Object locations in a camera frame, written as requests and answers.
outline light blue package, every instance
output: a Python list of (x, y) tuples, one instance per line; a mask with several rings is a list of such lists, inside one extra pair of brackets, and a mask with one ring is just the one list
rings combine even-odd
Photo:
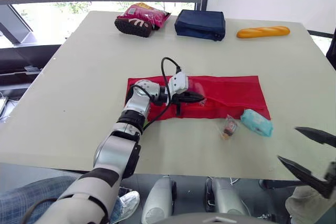
[(250, 130), (262, 136), (272, 136), (273, 124), (254, 110), (244, 110), (240, 117), (241, 122)]

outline shoe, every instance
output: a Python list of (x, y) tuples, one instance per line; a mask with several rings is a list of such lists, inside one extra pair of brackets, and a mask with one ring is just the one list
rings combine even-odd
[(117, 18), (115, 26), (124, 34), (132, 34), (147, 38), (153, 30), (153, 25), (138, 18)]
[(113, 223), (130, 218), (134, 214), (140, 203), (140, 195), (137, 191), (131, 191), (120, 197), (120, 200), (122, 203), (121, 214), (119, 219)]

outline red cloth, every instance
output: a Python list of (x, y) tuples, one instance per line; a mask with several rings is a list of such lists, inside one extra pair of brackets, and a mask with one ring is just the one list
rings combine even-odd
[[(159, 118), (226, 118), (229, 114), (240, 119), (245, 109), (252, 109), (267, 119), (270, 114), (262, 93), (258, 76), (242, 77), (212, 77), (188, 76), (189, 90), (202, 94), (205, 97), (200, 103), (182, 103), (181, 116), (176, 116), (176, 105), (171, 107)], [(162, 76), (128, 79), (128, 89), (138, 80), (150, 80), (164, 86)], [(148, 120), (151, 121), (163, 109), (163, 106), (151, 104)]]

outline snack bag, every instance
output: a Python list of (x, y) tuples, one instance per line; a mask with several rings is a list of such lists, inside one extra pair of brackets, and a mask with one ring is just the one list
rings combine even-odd
[(170, 13), (155, 9), (145, 3), (131, 5), (126, 12), (118, 18), (138, 18), (149, 21), (153, 24), (153, 29), (158, 30), (163, 27), (164, 22), (169, 18)]

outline small packet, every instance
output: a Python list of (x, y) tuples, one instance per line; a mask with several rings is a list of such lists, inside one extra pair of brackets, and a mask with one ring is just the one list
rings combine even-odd
[(126, 12), (118, 18), (138, 18), (149, 21), (153, 24), (153, 29), (158, 30), (163, 27), (164, 22), (169, 18), (170, 13), (155, 9), (145, 3), (136, 3), (131, 5)]
[(237, 130), (238, 123), (237, 121), (230, 115), (227, 115), (224, 123), (223, 130), (221, 132), (222, 138), (228, 140), (233, 133)]

